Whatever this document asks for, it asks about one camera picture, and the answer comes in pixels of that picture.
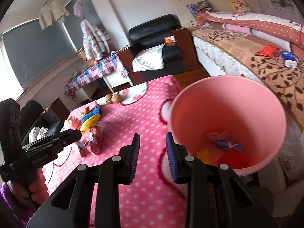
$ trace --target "black leather sofa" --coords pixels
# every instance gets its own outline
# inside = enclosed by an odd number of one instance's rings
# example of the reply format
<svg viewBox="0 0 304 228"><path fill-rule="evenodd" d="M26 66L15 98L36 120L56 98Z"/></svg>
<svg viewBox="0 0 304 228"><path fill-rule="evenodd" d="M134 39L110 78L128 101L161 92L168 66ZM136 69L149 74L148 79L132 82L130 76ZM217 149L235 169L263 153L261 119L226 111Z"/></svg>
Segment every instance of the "black leather sofa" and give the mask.
<svg viewBox="0 0 304 228"><path fill-rule="evenodd" d="M46 136L57 134L64 126L64 121L59 121L51 112L43 113L42 106L34 101L29 101L20 111L20 137L21 144L29 143L29 133L34 127L48 128Z"/></svg>
<svg viewBox="0 0 304 228"><path fill-rule="evenodd" d="M150 20L129 30L130 50L136 55L145 49L165 43L164 38L172 36L172 30L179 29L180 22L172 14ZM182 54L177 46L165 45L162 51L164 69L141 71L145 81L151 81L162 76L184 72Z"/></svg>

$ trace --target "window shade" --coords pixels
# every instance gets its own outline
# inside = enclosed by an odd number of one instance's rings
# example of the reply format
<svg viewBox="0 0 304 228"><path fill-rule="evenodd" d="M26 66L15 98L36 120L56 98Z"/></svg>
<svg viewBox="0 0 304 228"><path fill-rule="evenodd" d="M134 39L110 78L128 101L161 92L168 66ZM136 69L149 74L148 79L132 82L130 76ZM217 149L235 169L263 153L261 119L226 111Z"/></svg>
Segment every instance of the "window shade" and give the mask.
<svg viewBox="0 0 304 228"><path fill-rule="evenodd" d="M80 28L80 23L83 20L74 15L73 6L77 0L72 0L68 5L66 5L67 10L71 13L65 20L66 29L75 44L77 50L80 50L83 47L82 38L83 33ZM99 27L103 32L105 32L105 27L103 26L99 16L96 13L96 10L91 2L91 0L82 0L85 2L83 5L83 10L85 11L85 17L93 25Z"/></svg>
<svg viewBox="0 0 304 228"><path fill-rule="evenodd" d="M3 35L13 71L25 90L47 71L73 54L59 22L41 30L38 20L21 25Z"/></svg>

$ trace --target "purple sleeve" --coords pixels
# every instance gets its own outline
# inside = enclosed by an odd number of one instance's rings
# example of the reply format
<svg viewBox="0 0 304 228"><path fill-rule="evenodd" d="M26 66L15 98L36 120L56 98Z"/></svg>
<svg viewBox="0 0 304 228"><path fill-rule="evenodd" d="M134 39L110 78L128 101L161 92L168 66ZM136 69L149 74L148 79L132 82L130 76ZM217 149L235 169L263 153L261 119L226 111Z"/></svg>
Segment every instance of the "purple sleeve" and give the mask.
<svg viewBox="0 0 304 228"><path fill-rule="evenodd" d="M21 224L26 227L30 217L34 214L28 207L21 203L16 196L13 195L7 183L3 183L0 189L1 196L12 210L14 215L20 220Z"/></svg>

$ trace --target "hand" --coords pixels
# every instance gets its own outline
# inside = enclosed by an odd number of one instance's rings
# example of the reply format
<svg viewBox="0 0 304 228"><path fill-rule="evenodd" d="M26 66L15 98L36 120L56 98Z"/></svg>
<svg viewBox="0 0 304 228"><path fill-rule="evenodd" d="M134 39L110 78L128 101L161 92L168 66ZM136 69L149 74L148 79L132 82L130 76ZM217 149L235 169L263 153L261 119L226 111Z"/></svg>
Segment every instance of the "hand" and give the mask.
<svg viewBox="0 0 304 228"><path fill-rule="evenodd" d="M45 177L43 176L42 169L36 171L36 181L32 182L29 190L32 192L31 198L33 201L41 205L49 197L48 187L45 185ZM22 202L25 198L29 197L28 192L18 183L14 181L8 182L11 192Z"/></svg>

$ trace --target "blue and white box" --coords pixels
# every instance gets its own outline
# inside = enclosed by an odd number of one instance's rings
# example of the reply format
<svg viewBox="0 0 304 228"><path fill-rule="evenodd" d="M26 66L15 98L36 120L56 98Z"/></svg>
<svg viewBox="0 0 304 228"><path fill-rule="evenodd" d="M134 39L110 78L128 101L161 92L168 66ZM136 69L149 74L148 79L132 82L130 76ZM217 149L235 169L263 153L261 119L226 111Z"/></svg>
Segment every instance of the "blue and white box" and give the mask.
<svg viewBox="0 0 304 228"><path fill-rule="evenodd" d="M297 67L297 60L290 51L281 51L281 56L283 58L286 67L289 68Z"/></svg>

